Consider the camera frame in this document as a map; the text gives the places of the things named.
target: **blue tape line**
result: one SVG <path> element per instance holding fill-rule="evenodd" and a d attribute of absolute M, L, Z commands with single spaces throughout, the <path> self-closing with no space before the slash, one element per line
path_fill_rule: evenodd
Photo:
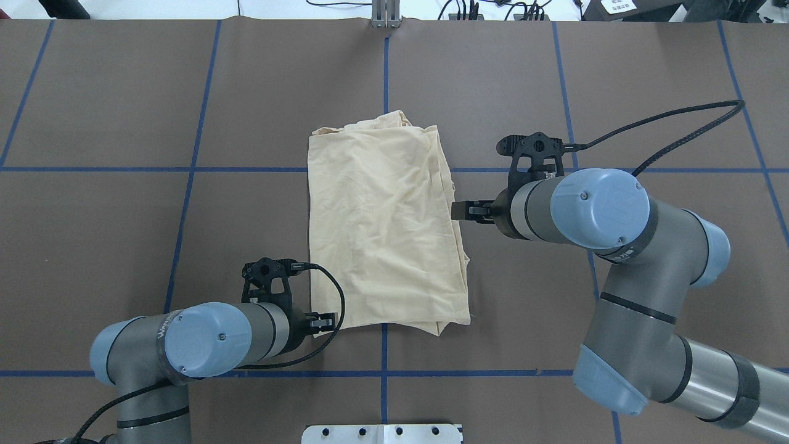
<path fill-rule="evenodd" d="M 305 173 L 306 167 L 195 167 L 195 172 L 200 173 L 236 173 L 236 172 L 263 172 L 263 173 Z"/>
<path fill-rule="evenodd" d="M 559 27 L 556 22 L 553 25 L 553 46 L 556 49 L 556 65 L 559 68 L 559 85 L 562 87 L 562 101 L 564 102 L 564 120 L 567 124 L 567 136 L 570 138 L 570 143 L 575 143 L 575 134 L 573 133 L 573 121 L 570 118 L 570 101 L 567 99 L 567 85 L 564 82 L 564 65 L 562 64 L 562 47 L 559 45 Z M 578 167 L 578 159 L 573 153 L 573 166 Z"/>
<path fill-rule="evenodd" d="M 217 378 L 379 378 L 378 370 L 247 371 L 232 370 Z"/>
<path fill-rule="evenodd" d="M 389 112 L 389 39 L 391 35 L 383 39 L 383 113 Z M 389 423 L 387 399 L 389 392 L 389 381 L 387 370 L 389 367 L 389 325 L 381 324 L 381 423 Z"/>
<path fill-rule="evenodd" d="M 216 61 L 216 49 L 219 46 L 219 33 L 222 30 L 222 21 L 216 21 L 216 31 L 214 34 L 214 47 L 211 50 L 211 61 L 208 64 L 208 75 L 205 79 L 205 92 L 203 93 L 203 105 L 200 107 L 200 120 L 197 123 L 197 135 L 195 136 L 195 146 L 192 151 L 192 164 L 189 167 L 189 179 L 186 181 L 186 192 L 184 193 L 184 206 L 181 209 L 181 220 L 178 223 L 178 236 L 175 239 L 175 251 L 173 252 L 173 263 L 170 267 L 170 280 L 167 283 L 167 296 L 164 300 L 164 313 L 170 313 L 170 305 L 173 302 L 173 290 L 175 289 L 175 271 L 178 268 L 178 260 L 181 257 L 181 245 L 184 240 L 184 224 L 186 213 L 189 210 L 189 199 L 192 197 L 192 184 L 194 183 L 195 170 L 197 166 L 197 155 L 200 152 L 200 140 L 203 137 L 203 124 L 205 123 L 205 111 L 208 107 L 208 96 L 211 92 L 211 78 L 214 73 L 214 62 Z"/>
<path fill-rule="evenodd" d="M 389 325 L 381 324 L 381 423 L 389 423 L 388 414 Z"/>
<path fill-rule="evenodd" d="M 614 423 L 614 440 L 616 444 L 622 444 L 622 430 L 619 429 L 619 414 L 611 411 L 611 421 Z"/>
<path fill-rule="evenodd" d="M 39 49 L 39 55 L 36 57 L 36 63 L 33 64 L 33 71 L 30 72 L 30 78 L 28 79 L 27 86 L 24 87 L 24 93 L 22 94 L 22 100 L 19 102 L 19 107 L 17 108 L 17 115 L 13 118 L 13 123 L 11 124 L 11 130 L 8 133 L 8 138 L 6 139 L 6 145 L 2 149 L 2 155 L 0 155 L 0 167 L 2 167 L 6 163 L 6 157 L 8 157 L 8 151 L 11 149 L 11 142 L 13 141 L 13 135 L 17 132 L 17 125 L 19 125 L 19 120 L 22 118 L 22 111 L 24 111 L 24 105 L 28 102 L 28 96 L 30 95 L 30 89 L 33 87 L 33 81 L 36 79 L 36 74 L 39 72 L 39 66 L 41 66 L 41 59 L 44 57 L 44 51 L 47 49 L 47 43 L 49 43 L 49 38 L 52 35 L 52 28 L 54 27 L 54 20 L 50 20 L 49 27 L 47 28 L 47 34 L 44 35 L 44 41 L 41 43 L 41 48 Z"/>
<path fill-rule="evenodd" d="M 232 370 L 216 378 L 531 378 L 572 376 L 569 369 L 549 370 L 316 370 L 247 371 Z M 83 370 L 2 370 L 0 378 L 93 378 Z"/>
<path fill-rule="evenodd" d="M 565 167 L 567 172 L 575 172 L 586 168 L 608 167 Z M 632 167 L 614 167 L 617 170 L 631 172 Z M 190 172 L 191 167 L 0 167 L 0 171 L 8 172 Z M 507 173 L 506 167 L 456 167 L 453 173 Z M 260 173 L 305 173 L 307 167 L 195 167 L 198 173 L 213 172 L 260 172 Z M 789 168 L 767 168 L 770 174 L 787 174 Z M 650 167 L 644 174 L 651 173 L 764 173 L 761 168 L 657 168 Z"/>
<path fill-rule="evenodd" d="M 586 259 L 589 261 L 589 268 L 592 269 L 592 285 L 594 285 L 594 299 L 600 299 L 600 284 L 597 282 L 597 267 L 594 265 L 594 253 L 587 250 Z"/>
<path fill-rule="evenodd" d="M 383 113 L 389 112 L 389 38 L 383 39 Z"/>
<path fill-rule="evenodd" d="M 729 54 L 729 45 L 726 42 L 726 33 L 724 32 L 724 24 L 721 20 L 718 20 L 718 33 L 720 34 L 720 44 L 724 47 L 724 55 L 726 56 L 726 64 L 729 68 L 729 75 L 731 76 L 731 83 L 735 87 L 735 92 L 737 93 L 737 98 L 742 100 L 742 91 L 739 87 L 739 82 L 737 81 L 737 75 L 735 74 L 734 65 L 731 63 L 731 55 Z M 783 241 L 789 247 L 789 230 L 787 230 L 786 220 L 783 218 L 783 212 L 781 211 L 780 204 L 778 203 L 778 198 L 776 197 L 776 191 L 772 187 L 772 180 L 770 179 L 770 174 L 767 170 L 767 164 L 765 163 L 765 158 L 761 153 L 761 147 L 759 146 L 759 140 L 756 138 L 756 131 L 753 130 L 753 124 L 750 121 L 750 114 L 748 113 L 748 106 L 742 107 L 742 114 L 745 116 L 745 124 L 748 126 L 748 133 L 750 133 L 750 140 L 753 142 L 753 149 L 756 150 L 756 157 L 759 159 L 759 165 L 761 166 L 762 173 L 765 177 L 765 182 L 767 183 L 767 190 L 770 193 L 770 199 L 772 200 L 772 206 L 775 208 L 776 216 L 778 216 L 778 223 L 780 224 L 781 231 L 783 232 Z"/>
<path fill-rule="evenodd" d="M 93 378 L 90 370 L 0 370 L 0 378 Z"/>
<path fill-rule="evenodd" d="M 189 172 L 189 167 L 3 167 L 17 172 Z"/>
<path fill-rule="evenodd" d="M 567 83 L 564 81 L 564 64 L 562 63 L 562 46 L 559 43 L 559 26 L 556 22 L 552 22 L 553 26 L 553 46 L 556 49 L 556 67 L 559 70 L 559 86 L 562 88 L 562 101 L 564 102 L 564 120 L 567 124 L 567 135 L 570 137 L 570 143 L 575 143 L 575 133 L 573 131 L 573 119 L 570 116 L 570 100 L 567 98 Z M 573 171 L 581 169 L 578 162 L 578 154 L 573 152 Z M 594 265 L 594 256 L 591 251 L 586 252 L 586 258 L 589 261 L 589 269 L 592 272 L 592 283 L 594 286 L 595 300 L 600 299 L 600 286 L 597 283 L 597 268 Z"/>
<path fill-rule="evenodd" d="M 572 376 L 572 370 L 390 370 L 390 378 L 524 378 Z"/>

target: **folded cloth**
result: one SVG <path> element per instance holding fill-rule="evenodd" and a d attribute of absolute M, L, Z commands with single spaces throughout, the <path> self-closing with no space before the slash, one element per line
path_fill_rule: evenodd
<path fill-rule="evenodd" d="M 307 156 L 310 261 L 346 296 L 343 328 L 398 323 L 440 335 L 468 325 L 469 290 L 449 165 L 435 126 L 402 111 L 320 128 Z M 339 312 L 333 284 L 311 275 L 312 310 Z"/>

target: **white floor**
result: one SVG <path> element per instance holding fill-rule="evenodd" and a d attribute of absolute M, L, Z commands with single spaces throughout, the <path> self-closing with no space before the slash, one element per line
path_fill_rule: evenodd
<path fill-rule="evenodd" d="M 313 0 L 335 2 L 342 0 Z M 350 0 L 365 2 L 368 0 Z M 435 20 L 445 0 L 401 0 L 400 12 L 404 17 Z M 95 19 L 219 19 L 238 15 L 270 19 L 331 19 L 348 17 L 370 18 L 370 6 L 312 6 L 305 0 L 80 0 L 80 3 Z M 481 2 L 480 13 L 485 20 L 502 20 L 509 6 Z M 0 0 L 3 9 L 12 18 L 47 19 L 47 13 L 36 0 Z M 456 13 L 454 2 L 443 15 Z M 554 21 L 578 21 L 580 14 L 572 0 L 552 0 L 545 6 L 546 14 Z M 514 13 L 521 13 L 522 7 Z M 768 0 L 759 10 L 762 17 L 787 23 L 789 10 L 772 6 Z"/>

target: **blue joint cap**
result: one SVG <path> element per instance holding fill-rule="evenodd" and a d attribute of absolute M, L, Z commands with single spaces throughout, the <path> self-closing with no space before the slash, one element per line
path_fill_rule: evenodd
<path fill-rule="evenodd" d="M 568 175 L 551 196 L 551 217 L 576 245 L 607 250 L 633 242 L 649 219 L 649 195 L 632 175 L 589 168 Z"/>
<path fill-rule="evenodd" d="M 648 403 L 633 384 L 583 344 L 573 371 L 573 383 L 592 401 L 617 413 L 637 416 Z"/>
<path fill-rule="evenodd" d="M 173 368 L 190 378 L 233 370 L 252 345 L 247 317 L 228 303 L 209 302 L 183 310 L 167 329 L 164 352 Z"/>
<path fill-rule="evenodd" d="M 100 380 L 108 386 L 114 386 L 115 383 L 110 379 L 110 374 L 107 371 L 107 360 L 110 358 L 110 350 L 115 339 L 120 336 L 121 332 L 128 324 L 135 322 L 137 319 L 142 319 L 144 316 L 137 316 L 128 321 L 118 322 L 117 324 L 110 325 L 96 336 L 91 345 L 91 369 L 95 374 L 96 379 Z"/>
<path fill-rule="evenodd" d="M 715 279 L 728 267 L 729 258 L 731 257 L 731 244 L 726 233 L 720 227 L 702 219 L 701 216 L 689 209 L 685 211 L 692 214 L 699 221 L 701 227 L 704 228 L 704 234 L 707 236 L 707 265 L 704 267 L 704 272 L 701 276 L 690 286 L 692 288 L 706 287 L 715 282 Z"/>

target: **black cable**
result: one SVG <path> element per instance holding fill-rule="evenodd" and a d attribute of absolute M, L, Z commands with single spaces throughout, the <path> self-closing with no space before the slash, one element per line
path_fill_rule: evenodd
<path fill-rule="evenodd" d="M 351 6 L 372 6 L 372 3 L 356 3 L 356 2 L 336 2 L 336 3 L 315 3 L 312 0 L 305 0 L 312 6 L 337 6 L 337 5 L 351 5 Z"/>
<path fill-rule="evenodd" d="M 681 139 L 679 139 L 677 141 L 672 142 L 671 144 L 667 145 L 666 147 L 664 147 L 660 151 L 656 152 L 655 154 L 652 154 L 647 160 L 645 160 L 641 165 L 639 165 L 631 173 L 633 176 L 637 176 L 637 175 L 641 174 L 649 165 L 655 163 L 655 161 L 657 161 L 659 158 L 665 156 L 666 154 L 670 153 L 671 151 L 674 151 L 675 149 L 677 149 L 678 147 L 686 144 L 689 141 L 692 141 L 696 137 L 701 136 L 702 134 L 706 133 L 707 131 L 711 130 L 712 128 L 715 128 L 716 126 L 720 125 L 721 123 L 726 122 L 728 119 L 731 119 L 732 117 L 734 117 L 737 113 L 739 113 L 745 107 L 745 100 L 727 100 L 725 102 L 707 103 L 707 104 L 704 104 L 704 105 L 697 105 L 697 106 L 694 106 L 694 107 L 684 107 L 684 108 L 679 108 L 679 109 L 676 109 L 676 110 L 673 110 L 673 111 L 666 111 L 664 113 L 660 113 L 660 114 L 654 115 L 654 116 L 652 116 L 650 118 L 639 120 L 638 122 L 631 123 L 630 125 L 625 125 L 625 126 L 623 126 L 621 128 L 613 130 L 612 132 L 610 132 L 608 134 L 605 134 L 603 137 L 598 137 L 597 139 L 591 141 L 588 144 L 575 144 L 575 143 L 573 143 L 573 144 L 565 144 L 564 146 L 566 148 L 570 148 L 570 147 L 572 148 L 571 150 L 568 150 L 568 152 L 570 152 L 570 151 L 580 151 L 582 149 L 589 149 L 589 148 L 592 148 L 594 145 L 597 145 L 600 142 L 607 140 L 610 137 L 614 137 L 616 134 L 622 133 L 622 132 L 627 131 L 627 130 L 632 130 L 636 126 L 641 126 L 641 125 L 645 125 L 647 123 L 655 122 L 656 120 L 665 119 L 667 117 L 671 117 L 672 115 L 680 115 L 680 114 L 685 114 L 685 113 L 688 113 L 688 112 L 703 111 L 703 110 L 709 110 L 709 109 L 721 108 L 721 107 L 734 107 L 734 108 L 732 108 L 726 114 L 720 116 L 718 119 L 713 120 L 712 122 L 710 122 L 710 123 L 702 126 L 701 128 L 699 128 L 698 130 L 695 130 L 693 133 L 690 133 L 690 134 L 686 135 L 685 137 L 683 137 L 683 138 L 681 138 Z"/>
<path fill-rule="evenodd" d="M 510 18 L 510 13 L 512 13 L 512 10 L 515 9 L 515 6 L 518 6 L 518 5 L 523 6 L 523 15 L 524 16 L 526 15 L 526 13 L 529 10 L 529 5 L 526 5 L 525 2 L 516 2 L 516 3 L 513 3 L 512 5 L 510 5 L 510 10 L 508 10 L 507 11 L 507 15 L 504 16 L 504 20 L 505 21 L 507 21 L 507 19 Z"/>
<path fill-rule="evenodd" d="M 337 288 L 337 292 L 340 294 L 340 319 L 339 319 L 339 321 L 337 321 L 337 326 L 335 327 L 335 330 L 333 332 L 331 332 L 331 334 L 329 334 L 329 337 L 326 339 L 326 342 L 322 343 L 320 345 L 320 347 L 315 349 L 314 352 L 312 352 L 312 353 L 310 353 L 310 354 L 308 354 L 306 356 L 302 356 L 299 359 L 294 359 L 294 360 L 288 361 L 286 363 L 267 364 L 267 365 L 245 365 L 245 366 L 239 367 L 239 368 L 243 368 L 243 369 L 247 369 L 247 370 L 265 370 L 265 369 L 269 369 L 269 368 L 290 367 L 290 366 L 298 364 L 298 363 L 303 363 L 307 359 L 313 358 L 313 357 L 315 357 L 315 355 L 317 355 L 318 353 L 322 352 L 326 348 L 326 346 L 329 345 L 331 340 L 333 340 L 335 338 L 335 336 L 337 336 L 337 332 L 339 332 L 340 331 L 340 327 L 342 327 L 342 320 L 345 319 L 345 293 L 342 292 L 342 287 L 340 287 L 340 284 L 337 282 L 335 277 L 333 277 L 331 275 L 331 273 L 329 273 L 324 267 L 322 267 L 322 266 L 320 266 L 318 264 L 309 264 L 308 267 L 310 269 L 319 270 L 320 272 L 325 274 L 326 277 L 328 277 L 329 280 L 331 280 L 331 283 L 335 285 L 335 287 Z"/>
<path fill-rule="evenodd" d="M 153 390 L 161 389 L 162 387 L 167 387 L 167 386 L 171 386 L 171 385 L 172 385 L 172 382 L 170 382 L 167 379 L 164 379 L 162 381 L 157 382 L 156 384 L 151 384 L 148 387 L 143 387 L 142 389 L 135 390 L 135 391 L 133 391 L 131 393 L 127 393 L 127 394 L 123 395 L 122 397 L 117 397 L 117 398 L 113 399 L 112 401 L 106 403 L 99 410 L 96 410 L 96 413 L 91 415 L 91 417 L 88 418 L 87 421 L 85 421 L 85 424 L 83 424 L 82 427 L 80 427 L 80 430 L 77 432 L 77 434 L 74 435 L 74 437 L 69 440 L 69 444 L 79 444 L 79 443 L 83 442 L 82 435 L 84 435 L 85 432 L 88 431 L 88 428 L 99 418 L 99 416 L 101 416 L 107 410 L 113 408 L 114 406 L 116 406 L 118 404 L 121 404 L 123 401 L 128 401 L 128 400 L 132 399 L 133 397 L 140 396 L 143 393 L 148 393 L 148 392 L 151 392 Z"/>
<path fill-rule="evenodd" d="M 452 3 L 452 0 L 447 0 L 447 2 L 444 3 L 444 7 L 441 8 L 441 12 L 439 13 L 439 18 L 437 18 L 436 20 L 441 20 L 441 16 L 443 16 L 443 12 L 447 10 L 447 6 L 449 6 L 450 3 Z M 458 17 L 460 17 L 460 6 L 458 6 Z"/>
<path fill-rule="evenodd" d="M 62 441 L 62 440 L 61 439 L 50 439 L 49 441 L 37 442 L 36 444 L 58 444 L 60 441 Z M 79 442 L 75 442 L 74 444 L 100 444 L 100 443 L 98 443 L 96 441 L 93 441 L 92 439 L 84 439 L 84 438 L 82 438 L 82 439 L 79 440 Z"/>
<path fill-rule="evenodd" d="M 581 0 L 573 0 L 573 3 L 578 7 L 578 14 L 581 15 L 581 21 L 584 21 L 584 2 Z"/>

